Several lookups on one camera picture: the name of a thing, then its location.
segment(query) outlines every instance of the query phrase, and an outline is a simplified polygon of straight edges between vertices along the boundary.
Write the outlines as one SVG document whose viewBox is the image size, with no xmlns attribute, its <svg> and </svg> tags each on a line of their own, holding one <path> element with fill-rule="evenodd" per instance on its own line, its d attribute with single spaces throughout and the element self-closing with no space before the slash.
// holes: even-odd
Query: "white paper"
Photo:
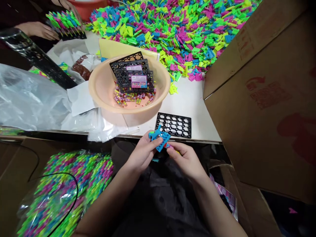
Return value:
<svg viewBox="0 0 316 237">
<path fill-rule="evenodd" d="M 89 81 L 67 89 L 67 94 L 72 103 L 71 115 L 73 117 L 98 107 L 89 93 Z"/>
</svg>

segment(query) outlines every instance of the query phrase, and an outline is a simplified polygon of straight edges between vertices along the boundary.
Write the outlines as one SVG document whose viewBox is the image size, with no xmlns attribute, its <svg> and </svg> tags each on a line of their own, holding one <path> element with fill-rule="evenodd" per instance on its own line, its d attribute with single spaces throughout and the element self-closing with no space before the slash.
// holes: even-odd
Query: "bag of colorful plastic pieces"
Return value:
<svg viewBox="0 0 316 237">
<path fill-rule="evenodd" d="M 57 172 L 72 174 L 78 193 L 71 175 L 38 179 L 36 188 L 21 202 L 17 236 L 48 236 L 59 224 L 51 236 L 71 236 L 86 209 L 111 182 L 113 163 L 108 153 L 60 152 L 51 156 L 43 175 Z"/>
</svg>

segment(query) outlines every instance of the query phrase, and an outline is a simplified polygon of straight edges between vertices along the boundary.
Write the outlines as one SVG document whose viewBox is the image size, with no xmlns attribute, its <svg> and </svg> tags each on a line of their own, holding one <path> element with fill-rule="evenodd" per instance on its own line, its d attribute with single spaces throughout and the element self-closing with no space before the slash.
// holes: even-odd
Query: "product label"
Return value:
<svg viewBox="0 0 316 237">
<path fill-rule="evenodd" d="M 147 88 L 147 76 L 132 75 L 132 88 Z"/>
<path fill-rule="evenodd" d="M 129 67 L 126 67 L 126 70 L 127 71 L 142 71 L 143 68 L 141 65 L 136 65 L 136 66 L 129 66 Z"/>
</svg>

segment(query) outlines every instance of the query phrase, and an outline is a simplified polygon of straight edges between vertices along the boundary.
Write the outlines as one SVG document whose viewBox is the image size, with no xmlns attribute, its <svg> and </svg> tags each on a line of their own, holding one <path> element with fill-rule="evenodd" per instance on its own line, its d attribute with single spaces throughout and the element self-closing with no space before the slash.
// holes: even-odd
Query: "pile of colorful plastic pieces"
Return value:
<svg viewBox="0 0 316 237">
<path fill-rule="evenodd" d="M 110 183 L 113 163 L 110 154 L 83 150 L 59 153 L 51 156 L 43 175 L 57 172 L 74 175 L 79 193 L 74 208 L 51 236 L 71 236 L 85 210 Z M 17 236 L 48 236 L 70 210 L 75 197 L 76 184 L 70 175 L 43 177 L 36 188 L 32 204 L 23 203 L 21 206 L 25 216 L 21 219 Z"/>
<path fill-rule="evenodd" d="M 261 0 L 149 0 L 94 10 L 87 30 L 160 53 L 171 82 L 204 80 Z"/>
<path fill-rule="evenodd" d="M 72 77 L 68 72 L 67 72 L 67 69 L 68 69 L 68 65 L 64 62 L 62 62 L 60 65 L 58 65 L 68 76 Z M 41 70 L 39 70 L 38 68 L 36 67 L 32 67 L 29 72 L 32 72 L 34 74 L 39 74 L 40 76 L 43 76 L 43 77 L 46 77 L 47 79 L 49 79 L 50 81 L 54 82 L 55 81 L 53 79 L 50 79 L 45 73 L 43 73 Z"/>
</svg>

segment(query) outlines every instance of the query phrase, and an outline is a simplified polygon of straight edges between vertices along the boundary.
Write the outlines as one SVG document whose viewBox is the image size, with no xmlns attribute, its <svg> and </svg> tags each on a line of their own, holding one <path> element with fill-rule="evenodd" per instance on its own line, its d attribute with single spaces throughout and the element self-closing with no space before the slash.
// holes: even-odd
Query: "clear plastic bag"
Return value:
<svg viewBox="0 0 316 237">
<path fill-rule="evenodd" d="M 102 131 L 103 128 L 104 122 L 100 108 L 92 109 L 75 117 L 69 114 L 62 122 L 62 130 L 65 131 L 93 132 Z"/>
<path fill-rule="evenodd" d="M 61 223 L 52 236 L 70 237 L 86 209 L 98 198 L 112 180 L 113 162 L 109 153 L 91 153 L 85 150 L 60 152 L 51 156 L 44 175 L 36 188 L 22 200 L 17 216 L 20 219 L 17 236 L 48 236 Z M 71 209 L 76 195 L 76 203 Z"/>
<path fill-rule="evenodd" d="M 99 109 L 102 111 L 101 114 L 104 127 L 101 130 L 89 132 L 88 141 L 104 143 L 128 130 L 128 126 L 122 114 L 112 113 L 101 108 Z M 109 114 L 111 114 L 112 122 L 115 124 L 105 119 Z"/>
<path fill-rule="evenodd" d="M 40 75 L 0 64 L 0 124 L 59 130 L 70 113 L 67 91 Z"/>
</svg>

